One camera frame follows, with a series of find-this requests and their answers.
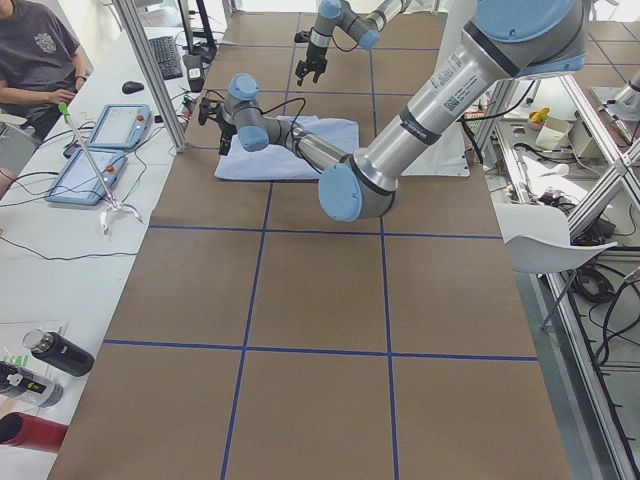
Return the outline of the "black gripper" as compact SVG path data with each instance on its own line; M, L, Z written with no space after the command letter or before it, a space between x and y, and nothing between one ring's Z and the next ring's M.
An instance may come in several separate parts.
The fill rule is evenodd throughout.
M221 131L219 154L228 155L235 135L235 126L227 120L224 101L202 98L198 107L197 121L200 126L204 126L208 121L218 125Z
M296 84L302 86L305 76L309 73L314 75L313 83L318 83L327 67L326 53L329 46L329 36L317 31L300 31L295 34L294 42L308 44L306 58L299 60L296 66Z

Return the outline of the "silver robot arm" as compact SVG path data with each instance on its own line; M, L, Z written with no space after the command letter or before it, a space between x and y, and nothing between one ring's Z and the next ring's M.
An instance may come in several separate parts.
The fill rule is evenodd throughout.
M317 83L326 71L326 54L336 28L356 42L354 48L371 51L386 25L411 4L412 1L405 0L383 1L366 17L361 17L352 10L348 1L322 0L314 25L294 36L295 43L307 44L306 58L298 61L295 70L297 85L301 86L308 74L313 74L312 81Z
M320 171L319 202L332 219L382 217L401 174L495 82L567 74L586 58L587 1L480 1L454 52L365 147L348 154L294 120L263 114L259 87L237 74L224 100L202 99L198 121L219 125L219 152L232 138L255 152L279 145Z

